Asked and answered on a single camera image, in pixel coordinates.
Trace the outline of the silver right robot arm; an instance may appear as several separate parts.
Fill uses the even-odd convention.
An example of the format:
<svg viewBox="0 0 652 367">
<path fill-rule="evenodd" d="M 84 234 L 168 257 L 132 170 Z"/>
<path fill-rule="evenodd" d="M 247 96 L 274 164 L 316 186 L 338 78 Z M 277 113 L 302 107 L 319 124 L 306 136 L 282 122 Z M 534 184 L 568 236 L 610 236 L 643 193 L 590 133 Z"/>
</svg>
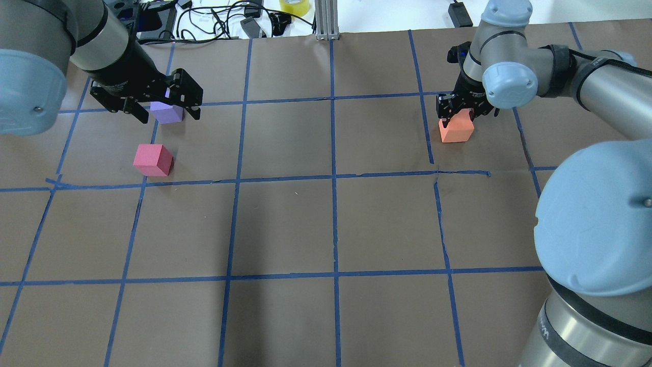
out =
<svg viewBox="0 0 652 367">
<path fill-rule="evenodd" d="M 489 1 L 437 97 L 443 142 L 465 142 L 473 119 L 535 97 L 569 97 L 624 135 L 580 149 L 542 191 L 536 255 L 552 291 L 519 366 L 650 366 L 650 71 L 623 51 L 530 48 L 529 1 Z"/>
</svg>

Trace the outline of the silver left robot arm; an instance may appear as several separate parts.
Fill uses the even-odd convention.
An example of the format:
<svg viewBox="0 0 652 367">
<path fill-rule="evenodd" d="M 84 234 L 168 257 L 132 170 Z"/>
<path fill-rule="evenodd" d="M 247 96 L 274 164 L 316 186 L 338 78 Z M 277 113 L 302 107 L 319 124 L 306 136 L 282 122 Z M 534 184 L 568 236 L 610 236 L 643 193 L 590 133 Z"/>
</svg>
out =
<svg viewBox="0 0 652 367">
<path fill-rule="evenodd" d="M 145 102 L 201 116 L 203 90 L 184 69 L 160 72 L 137 40 L 138 1 L 2 1 L 1 133 L 49 130 L 67 93 L 68 63 L 88 74 L 111 113 L 147 123 Z"/>
</svg>

